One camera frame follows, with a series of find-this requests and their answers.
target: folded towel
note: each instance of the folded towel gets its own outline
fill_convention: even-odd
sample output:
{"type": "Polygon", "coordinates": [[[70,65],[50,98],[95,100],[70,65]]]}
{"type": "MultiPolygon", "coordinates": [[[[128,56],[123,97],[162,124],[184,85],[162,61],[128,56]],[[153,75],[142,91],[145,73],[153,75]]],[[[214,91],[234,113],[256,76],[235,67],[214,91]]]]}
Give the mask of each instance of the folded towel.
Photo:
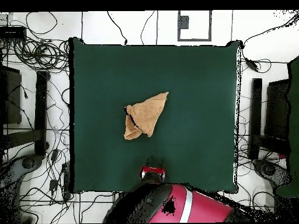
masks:
{"type": "Polygon", "coordinates": [[[126,131],[124,139],[138,138],[142,133],[151,137],[157,120],[163,111],[168,92],[158,94],[148,100],[125,107],[126,131]]]}

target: black border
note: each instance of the black border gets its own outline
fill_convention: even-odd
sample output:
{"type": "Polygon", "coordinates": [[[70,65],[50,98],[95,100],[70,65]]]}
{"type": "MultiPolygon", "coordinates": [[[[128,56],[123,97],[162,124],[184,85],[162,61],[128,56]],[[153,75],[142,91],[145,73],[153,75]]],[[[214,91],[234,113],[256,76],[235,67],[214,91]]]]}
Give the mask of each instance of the black border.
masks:
{"type": "MultiPolygon", "coordinates": [[[[74,191],[74,184],[75,184],[75,154],[74,154],[74,140],[75,140],[75,136],[74,136],[74,116],[75,116],[75,80],[74,80],[74,39],[78,39],[79,41],[81,41],[81,43],[83,45],[86,45],[84,43],[84,41],[81,38],[77,38],[77,37],[71,37],[68,39],[68,43],[69,43],[69,55],[68,55],[68,64],[69,64],[69,154],[70,154],[70,163],[69,163],[69,173],[70,173],[70,182],[69,182],[69,191],[71,193],[80,193],[78,191],[74,191]]],[[[240,95],[241,95],[241,48],[243,46],[243,42],[240,40],[234,40],[234,41],[230,41],[228,42],[225,46],[217,46],[217,45],[201,45],[201,46],[205,46],[205,47],[229,47],[232,43],[234,42],[239,42],[239,47],[237,49],[237,71],[236,71],[236,83],[237,83],[237,96],[236,96],[236,114],[237,114],[237,119],[235,122],[235,143],[234,143],[234,159],[232,157],[232,163],[235,165],[234,166],[234,185],[236,187],[236,191],[227,191],[225,190],[224,192],[226,193],[237,193],[239,190],[238,187],[238,183],[237,183],[237,170],[238,170],[238,139],[239,139],[239,104],[240,104],[240,95]]],[[[89,46],[98,46],[97,44],[89,44],[89,46]]],[[[121,46],[121,44],[114,44],[111,46],[121,46]]],[[[191,187],[188,186],[189,188],[192,188],[192,190],[196,190],[198,192],[201,192],[205,195],[214,195],[210,194],[210,192],[206,192],[201,190],[200,188],[195,188],[195,187],[191,187]]]]}
{"type": "Polygon", "coordinates": [[[212,41],[212,10],[208,14],[208,38],[180,38],[180,10],[178,11],[178,41],[212,41]]]}

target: white floor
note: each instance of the white floor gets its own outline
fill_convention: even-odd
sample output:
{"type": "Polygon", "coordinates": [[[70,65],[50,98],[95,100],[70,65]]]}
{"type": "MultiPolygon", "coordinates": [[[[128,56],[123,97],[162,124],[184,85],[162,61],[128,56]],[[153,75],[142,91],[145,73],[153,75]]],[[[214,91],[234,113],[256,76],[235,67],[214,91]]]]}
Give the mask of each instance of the white floor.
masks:
{"type": "MultiPolygon", "coordinates": [[[[142,44],[141,31],[144,27],[144,23],[151,16],[153,10],[141,11],[141,12],[110,12],[110,15],[114,21],[120,26],[126,39],[127,44],[142,44]]],[[[21,21],[26,24],[27,13],[14,13],[14,20],[21,21]]],[[[111,22],[106,12],[53,12],[53,15],[57,18],[57,26],[45,35],[40,37],[43,39],[58,39],[67,40],[69,37],[82,37],[87,44],[124,44],[124,38],[120,35],[119,29],[111,22]]],[[[212,21],[212,41],[211,42],[178,42],[177,35],[177,11],[158,11],[158,39],[157,39],[157,11],[148,20],[147,25],[142,34],[142,40],[144,44],[157,44],[158,45],[193,45],[200,46],[202,44],[212,44],[215,46],[224,46],[231,40],[245,41],[250,36],[261,33],[271,27],[280,26],[288,21],[292,17],[292,13],[282,10],[214,10],[212,21]]],[[[28,17],[28,25],[36,33],[43,33],[50,30],[55,25],[54,18],[48,12],[32,13],[28,17]]],[[[22,25],[20,22],[12,22],[12,25],[22,25]]],[[[266,99],[266,86],[269,82],[277,81],[288,78],[286,63],[299,55],[299,35],[298,27],[293,25],[288,28],[282,28],[269,33],[257,36],[246,42],[244,49],[244,55],[252,60],[269,59],[272,62],[272,67],[267,73],[257,73],[251,69],[246,69],[246,64],[242,63],[244,69],[242,74],[242,88],[241,88],[241,104],[240,110],[249,107],[250,85],[252,78],[263,79],[263,100],[266,99]]],[[[27,32],[29,37],[33,36],[30,32],[27,32]]],[[[9,61],[18,61],[13,55],[9,57],[9,61]]],[[[35,83],[36,73],[24,64],[15,64],[9,62],[10,67],[19,69],[22,73],[22,85],[28,89],[28,99],[22,97],[21,108],[24,109],[28,115],[30,122],[34,124],[34,106],[35,106],[35,83]]],[[[269,68],[269,63],[261,63],[262,68],[260,71],[266,71],[269,68]]],[[[69,115],[67,106],[61,100],[61,93],[63,90],[69,87],[69,80],[66,72],[59,74],[51,74],[51,83],[48,84],[48,106],[55,104],[48,110],[48,131],[47,140],[50,143],[50,149],[56,148],[58,140],[55,142],[55,136],[59,139],[61,132],[60,129],[65,129],[62,134],[65,145],[60,142],[58,149],[64,150],[65,157],[56,163],[57,171],[55,176],[58,177],[62,164],[65,160],[69,160],[69,152],[67,149],[68,139],[68,125],[69,115]]],[[[66,91],[64,99],[67,102],[69,99],[69,91],[66,91]]],[[[249,121],[249,109],[241,111],[240,122],[249,121]]],[[[262,105],[262,121],[265,118],[265,104],[262,105]]],[[[9,125],[9,130],[5,129],[5,133],[20,131],[21,128],[27,128],[30,130],[30,125],[25,116],[20,125],[9,125]]],[[[239,133],[245,134],[248,129],[248,124],[239,126],[239,133]]],[[[12,158],[22,146],[9,150],[9,159],[12,158]]],[[[34,151],[33,145],[22,149],[19,152],[20,155],[32,153],[34,151]]],[[[261,152],[260,156],[263,157],[266,152],[261,152]]],[[[48,192],[50,177],[46,172],[46,161],[44,160],[41,168],[33,173],[28,174],[21,186],[21,195],[25,195],[32,187],[40,188],[43,192],[48,192]]],[[[238,169],[238,183],[243,187],[239,188],[237,194],[225,194],[225,196],[232,198],[235,201],[241,201],[242,204],[248,205],[249,197],[258,191],[268,191],[272,193],[271,186],[268,181],[260,178],[255,174],[253,170],[249,170],[245,166],[241,166],[238,169]]],[[[51,223],[59,219],[60,212],[65,205],[49,205],[50,200],[43,193],[32,189],[29,196],[25,197],[21,202],[23,210],[28,209],[31,205],[34,205],[29,211],[39,216],[38,223],[51,223]]],[[[61,200],[61,193],[58,189],[56,200],[61,200]]],[[[79,195],[74,195],[74,198],[68,203],[68,207],[62,211],[62,217],[59,219],[59,223],[78,223],[79,218],[82,223],[101,223],[103,217],[106,215],[107,210],[111,207],[113,202],[112,193],[108,192],[84,192],[79,195]]],[[[268,205],[273,207],[273,198],[259,194],[255,203],[257,205],[268,205]]]]}

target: green tabletop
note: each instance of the green tabletop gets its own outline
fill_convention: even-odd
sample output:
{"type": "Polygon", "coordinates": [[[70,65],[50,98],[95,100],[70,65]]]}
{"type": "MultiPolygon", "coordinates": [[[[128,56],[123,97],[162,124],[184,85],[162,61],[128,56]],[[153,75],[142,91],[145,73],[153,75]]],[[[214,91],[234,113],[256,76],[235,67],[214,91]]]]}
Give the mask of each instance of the green tabletop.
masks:
{"type": "Polygon", "coordinates": [[[235,190],[238,42],[228,47],[74,43],[74,190],[128,191],[163,159],[167,181],[235,190]],[[152,137],[124,139],[125,106],[169,92],[152,137]]]}

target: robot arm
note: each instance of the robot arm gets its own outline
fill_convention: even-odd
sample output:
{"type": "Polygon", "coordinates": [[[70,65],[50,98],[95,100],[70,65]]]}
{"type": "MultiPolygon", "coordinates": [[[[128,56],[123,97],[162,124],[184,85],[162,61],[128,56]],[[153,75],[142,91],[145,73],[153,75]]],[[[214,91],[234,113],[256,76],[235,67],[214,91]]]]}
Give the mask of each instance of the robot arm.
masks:
{"type": "Polygon", "coordinates": [[[151,169],[141,173],[140,185],[130,193],[121,194],[103,223],[253,221],[248,214],[183,185],[162,183],[161,174],[151,169]]]}

